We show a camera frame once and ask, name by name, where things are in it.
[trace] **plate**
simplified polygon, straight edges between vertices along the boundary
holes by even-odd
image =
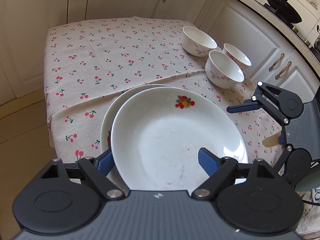
[[[160,87],[128,99],[111,130],[116,167],[132,190],[188,190],[208,175],[198,162],[207,148],[247,163],[242,137],[214,103],[191,91]]]
[[[101,125],[101,132],[100,132],[101,153],[104,153],[106,150],[110,148],[111,127],[113,124],[113,120],[115,119],[116,114],[118,113],[120,107],[133,95],[143,90],[156,88],[156,87],[172,87],[172,86],[163,85],[163,84],[146,84],[146,85],[134,87],[124,92],[111,104],[111,106],[109,107],[109,109],[107,110],[103,118],[102,125]]]

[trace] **cherry print tablecloth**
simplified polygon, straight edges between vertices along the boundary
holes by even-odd
[[[44,86],[51,144],[59,158],[75,162],[98,156],[106,110],[119,95],[138,85],[162,83],[191,90],[224,111],[251,97],[255,85],[248,79],[227,90],[207,79],[207,58],[193,57],[181,46],[186,25],[192,24],[131,17],[49,30]],[[244,139],[249,162],[259,157],[272,163],[275,148],[265,148],[262,140],[281,127],[261,109],[228,116]]]

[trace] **fruit decal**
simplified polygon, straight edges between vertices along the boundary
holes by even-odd
[[[191,101],[191,98],[188,98],[186,96],[178,96],[178,99],[176,100],[176,107],[183,108],[189,108],[190,106],[194,106],[195,102]]]

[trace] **brown tile floor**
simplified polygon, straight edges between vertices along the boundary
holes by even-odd
[[[19,226],[12,202],[23,187],[56,157],[49,145],[45,101],[0,119],[0,235],[12,239]]]

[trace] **kitchen counter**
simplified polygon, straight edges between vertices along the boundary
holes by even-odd
[[[296,48],[297,51],[305,58],[309,63],[310,67],[317,73],[320,77],[320,63],[316,57],[312,54],[309,48],[304,44],[304,42],[287,26],[285,25],[278,17],[264,8],[256,0],[238,0],[251,8],[265,20],[267,20],[271,25],[274,26],[286,39]]]

